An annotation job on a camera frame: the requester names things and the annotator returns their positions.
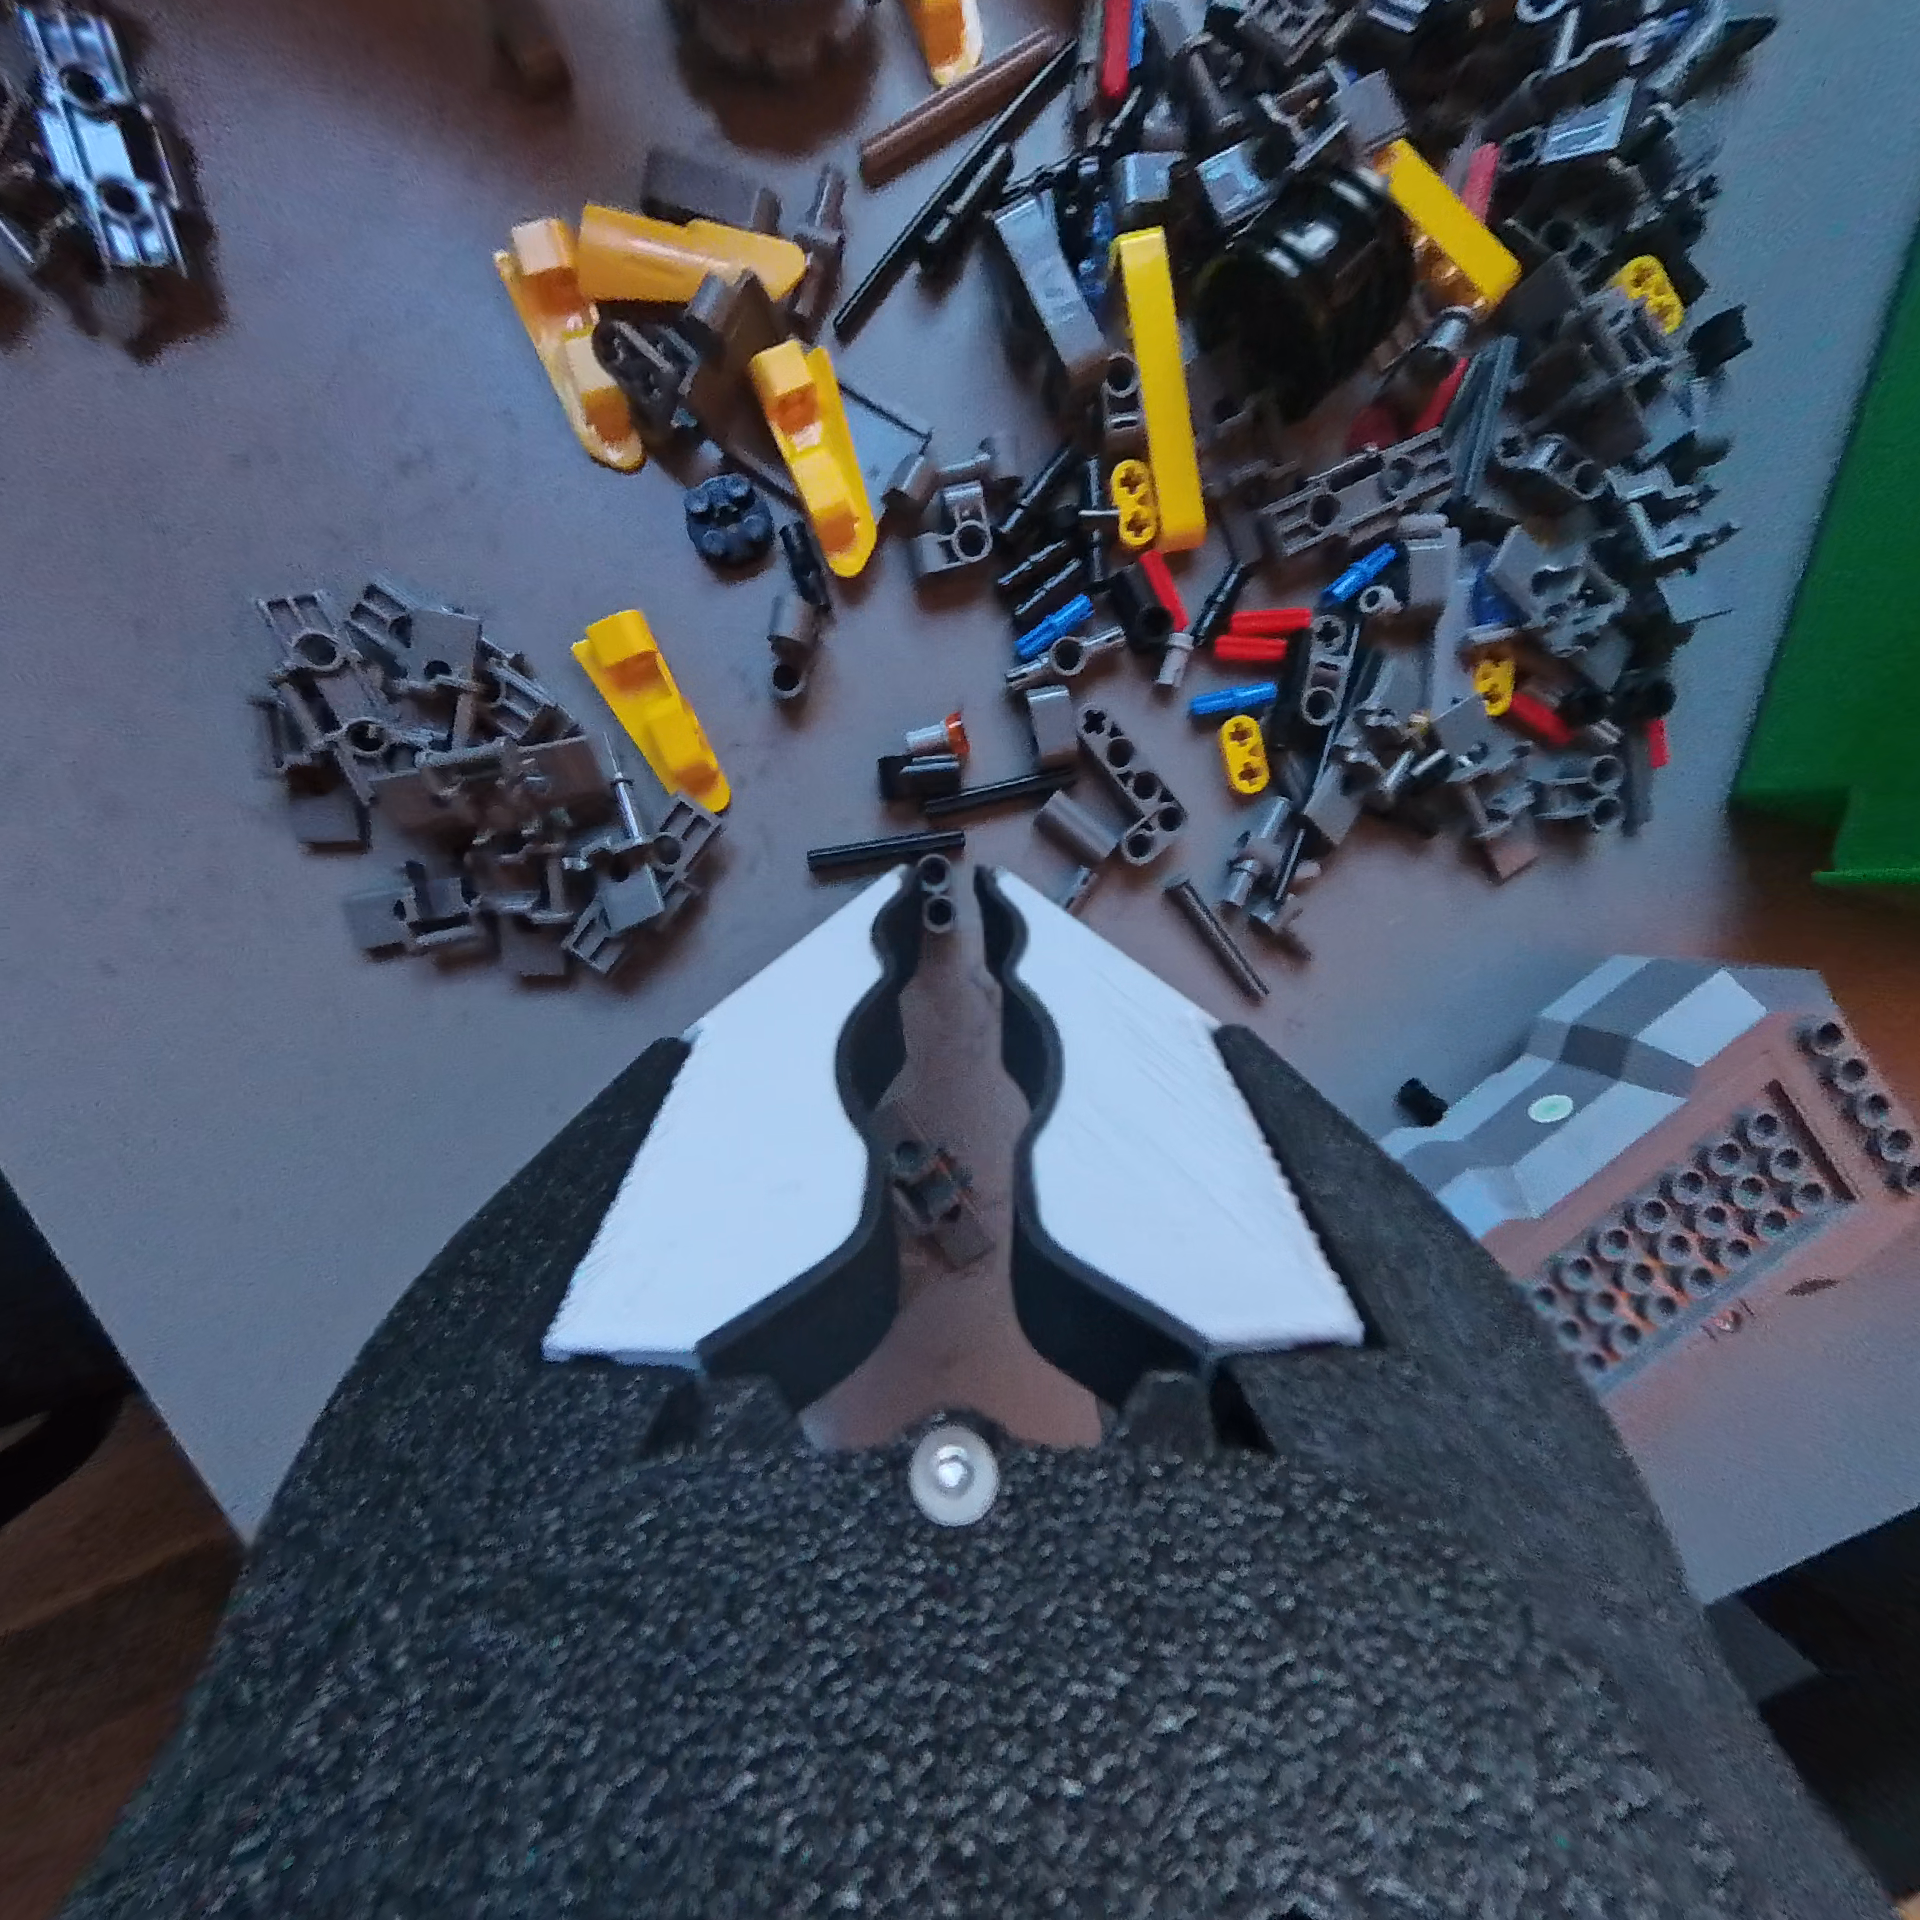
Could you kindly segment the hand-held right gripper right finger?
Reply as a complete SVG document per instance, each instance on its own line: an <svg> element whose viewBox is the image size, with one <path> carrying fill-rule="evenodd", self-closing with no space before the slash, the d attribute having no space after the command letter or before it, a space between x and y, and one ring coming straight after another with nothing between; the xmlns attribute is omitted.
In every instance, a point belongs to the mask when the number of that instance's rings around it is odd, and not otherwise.
<svg viewBox="0 0 1920 1920"><path fill-rule="evenodd" d="M1016 1310L1044 1359L1357 1350L1367 1327L1224 1024L1011 872L979 872L1016 1143Z"/></svg>

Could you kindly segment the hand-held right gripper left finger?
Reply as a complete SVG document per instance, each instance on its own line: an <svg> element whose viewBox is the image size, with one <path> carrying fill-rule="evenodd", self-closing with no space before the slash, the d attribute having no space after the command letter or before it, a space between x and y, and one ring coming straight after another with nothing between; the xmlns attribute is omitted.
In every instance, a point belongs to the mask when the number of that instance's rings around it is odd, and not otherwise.
<svg viewBox="0 0 1920 1920"><path fill-rule="evenodd" d="M682 1035L657 1115L544 1334L544 1359L719 1376L844 1376L781 1310L875 1249L873 1102L904 1062L899 997L921 945L887 872Z"/></svg>

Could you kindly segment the pile of grey brick parts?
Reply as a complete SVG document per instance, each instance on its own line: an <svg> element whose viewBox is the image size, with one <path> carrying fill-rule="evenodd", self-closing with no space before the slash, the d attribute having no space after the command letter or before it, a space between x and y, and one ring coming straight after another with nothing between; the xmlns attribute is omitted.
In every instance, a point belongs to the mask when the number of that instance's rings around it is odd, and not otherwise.
<svg viewBox="0 0 1920 1920"><path fill-rule="evenodd" d="M1036 809L1074 911L1155 870L1185 808L1125 725L1074 704L1121 647L1197 688L1261 813L1204 906L1168 898L1240 990L1224 926L1293 941L1317 867L1378 813L1456 826L1506 878L1548 824L1635 833L1709 618L1714 403L1744 312L1695 318L1721 184L1695 98L1778 27L1770 6L1085 6L873 137L873 184L977 133L832 312L850 346L906 275L991 264L1011 358L1060 443L1001 481L991 441L912 448L887 506L924 579L1003 562L1032 774L969 782L911 736L880 795L920 831L811 849L815 880L915 872L964 821ZM1160 227L1185 339L1208 541L1160 550L1113 240Z"/></svg>

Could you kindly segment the yellow brick beam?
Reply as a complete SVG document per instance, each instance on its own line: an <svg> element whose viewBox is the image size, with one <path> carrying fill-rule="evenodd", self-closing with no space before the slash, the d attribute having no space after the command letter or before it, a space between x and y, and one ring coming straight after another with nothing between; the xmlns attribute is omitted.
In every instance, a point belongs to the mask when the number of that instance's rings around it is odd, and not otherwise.
<svg viewBox="0 0 1920 1920"><path fill-rule="evenodd" d="M1209 515L1164 229L1125 231L1112 246L1112 264L1140 379L1146 453L1160 498L1160 550L1189 554L1208 541Z"/></svg>

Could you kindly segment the grey desk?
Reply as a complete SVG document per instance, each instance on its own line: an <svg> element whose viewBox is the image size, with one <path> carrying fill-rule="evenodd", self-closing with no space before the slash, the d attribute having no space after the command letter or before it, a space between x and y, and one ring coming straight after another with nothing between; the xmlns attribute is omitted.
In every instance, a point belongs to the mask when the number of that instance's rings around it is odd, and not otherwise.
<svg viewBox="0 0 1920 1920"><path fill-rule="evenodd" d="M5 1173L240 1529L431 1257L649 1041L844 898L805 850L890 833L873 761L960 704L1018 766L993 599L920 603L890 543L803 709L764 687L769 583L689 552L658 469L570 435L491 255L634 190L653 143L739 146L788 206L924 93L899 6L796 105L708 88L660 6L554 6L572 103L497 85L472 6L131 6L199 161L225 309L138 363L50 305L5 350ZM1916 1097L1916 915L1817 889L1817 837L1727 813L1916 227L1916 6L1784 6L1720 105L1703 257L1753 353L1728 376L1714 555L1644 833L1511 883L1365 824L1236 994L1156 880L1088 922L1243 1019L1355 1123L1445 1097L1609 954L1820 969ZM264 592L375 571L473 609L578 714L570 659L657 626L737 786L719 877L634 992L373 962L369 856L299 850L258 774Z"/></svg>

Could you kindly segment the grey brick hub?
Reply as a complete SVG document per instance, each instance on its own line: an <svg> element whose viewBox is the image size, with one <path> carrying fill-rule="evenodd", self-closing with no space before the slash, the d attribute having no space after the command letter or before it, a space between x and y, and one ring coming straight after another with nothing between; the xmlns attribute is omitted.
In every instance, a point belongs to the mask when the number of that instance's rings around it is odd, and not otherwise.
<svg viewBox="0 0 1920 1920"><path fill-rule="evenodd" d="M1616 957L1381 1138L1603 1402L1916 1224L1916 1115L1825 978Z"/></svg>

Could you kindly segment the dark grey brick cluster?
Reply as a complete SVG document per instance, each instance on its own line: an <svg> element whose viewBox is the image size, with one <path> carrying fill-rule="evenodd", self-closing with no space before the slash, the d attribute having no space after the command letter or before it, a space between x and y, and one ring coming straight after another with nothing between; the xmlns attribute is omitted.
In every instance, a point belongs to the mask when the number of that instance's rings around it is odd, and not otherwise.
<svg viewBox="0 0 1920 1920"><path fill-rule="evenodd" d="M615 981L698 906L728 815L668 795L610 709L615 736L480 615L386 579L253 610L252 706L303 850L394 857L343 902L367 959Z"/></svg>

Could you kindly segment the yellow curved brick piece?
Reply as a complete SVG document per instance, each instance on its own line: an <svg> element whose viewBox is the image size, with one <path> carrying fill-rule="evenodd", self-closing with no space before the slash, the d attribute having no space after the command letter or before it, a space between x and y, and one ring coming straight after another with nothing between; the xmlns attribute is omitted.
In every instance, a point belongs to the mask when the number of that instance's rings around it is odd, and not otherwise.
<svg viewBox="0 0 1920 1920"><path fill-rule="evenodd" d="M660 790L724 815L732 782L648 618L635 609L600 618L572 655Z"/></svg>

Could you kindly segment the small black round piece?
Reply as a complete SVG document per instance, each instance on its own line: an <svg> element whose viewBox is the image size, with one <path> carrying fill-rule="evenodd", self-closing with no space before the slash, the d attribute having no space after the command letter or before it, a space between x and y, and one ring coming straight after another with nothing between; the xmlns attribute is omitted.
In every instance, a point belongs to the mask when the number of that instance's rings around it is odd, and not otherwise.
<svg viewBox="0 0 1920 1920"><path fill-rule="evenodd" d="M682 496L689 543L723 571L754 570L769 561L778 521L767 494L740 472L719 472Z"/></svg>

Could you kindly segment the green plastic bin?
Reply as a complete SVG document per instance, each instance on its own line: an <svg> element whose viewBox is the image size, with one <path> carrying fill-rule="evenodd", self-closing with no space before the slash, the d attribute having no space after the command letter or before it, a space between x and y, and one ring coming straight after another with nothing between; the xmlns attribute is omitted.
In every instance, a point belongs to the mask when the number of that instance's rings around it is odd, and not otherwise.
<svg viewBox="0 0 1920 1920"><path fill-rule="evenodd" d="M1917 902L1917 257L1768 672L1733 808L1825 837L1817 887Z"/></svg>

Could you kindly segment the yellow pointed brick piece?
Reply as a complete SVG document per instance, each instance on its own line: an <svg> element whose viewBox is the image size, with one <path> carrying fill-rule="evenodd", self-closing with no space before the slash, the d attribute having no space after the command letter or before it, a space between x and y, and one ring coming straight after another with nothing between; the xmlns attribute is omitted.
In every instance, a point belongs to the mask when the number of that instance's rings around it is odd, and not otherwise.
<svg viewBox="0 0 1920 1920"><path fill-rule="evenodd" d="M588 205L576 225L517 225L495 266L578 443L596 465L635 474L644 447L634 411L592 353L601 305L684 305L708 278L754 281L780 303L800 289L809 261L771 231Z"/></svg>

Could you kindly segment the heap of black track links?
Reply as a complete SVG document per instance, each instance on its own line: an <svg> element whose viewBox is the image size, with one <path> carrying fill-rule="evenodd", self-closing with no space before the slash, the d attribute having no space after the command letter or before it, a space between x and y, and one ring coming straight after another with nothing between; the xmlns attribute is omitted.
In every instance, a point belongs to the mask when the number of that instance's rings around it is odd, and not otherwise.
<svg viewBox="0 0 1920 1920"><path fill-rule="evenodd" d="M3 237L17 275L183 280L191 198L109 14L5 6Z"/></svg>

